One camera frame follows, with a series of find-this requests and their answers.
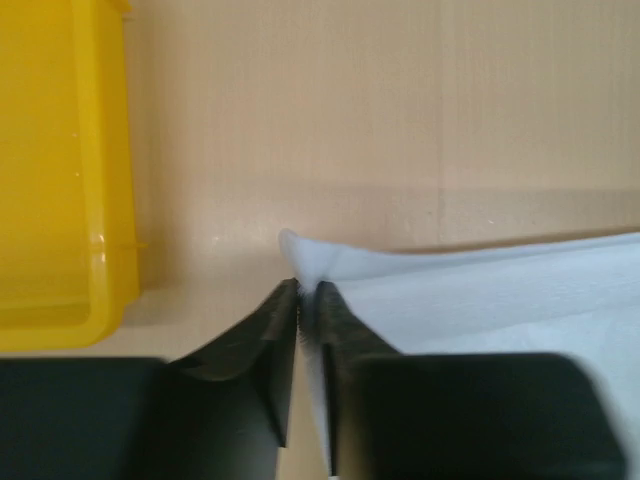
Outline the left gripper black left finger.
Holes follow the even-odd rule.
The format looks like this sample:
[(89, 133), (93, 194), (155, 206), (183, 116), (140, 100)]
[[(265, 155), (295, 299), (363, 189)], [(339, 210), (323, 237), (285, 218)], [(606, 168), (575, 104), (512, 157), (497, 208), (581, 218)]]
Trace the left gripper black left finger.
[(298, 284), (192, 353), (8, 358), (5, 479), (272, 479), (287, 442)]

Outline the white terry towel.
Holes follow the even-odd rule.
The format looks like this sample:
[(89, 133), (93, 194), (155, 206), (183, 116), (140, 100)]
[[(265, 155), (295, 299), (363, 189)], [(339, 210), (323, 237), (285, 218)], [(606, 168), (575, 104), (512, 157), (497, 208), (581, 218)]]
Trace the white terry towel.
[(406, 354), (553, 352), (603, 395), (639, 475), (639, 237), (635, 233), (446, 254), (381, 253), (305, 238), (280, 250), (305, 300), (333, 283)]

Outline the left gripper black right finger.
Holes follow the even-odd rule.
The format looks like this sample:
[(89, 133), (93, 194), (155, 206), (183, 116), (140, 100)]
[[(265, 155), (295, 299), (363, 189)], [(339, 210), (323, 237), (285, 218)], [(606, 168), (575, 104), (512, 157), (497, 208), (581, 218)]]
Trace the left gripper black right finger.
[(313, 301), (328, 470), (341, 479), (624, 479), (585, 371), (551, 353), (406, 355), (337, 287)]

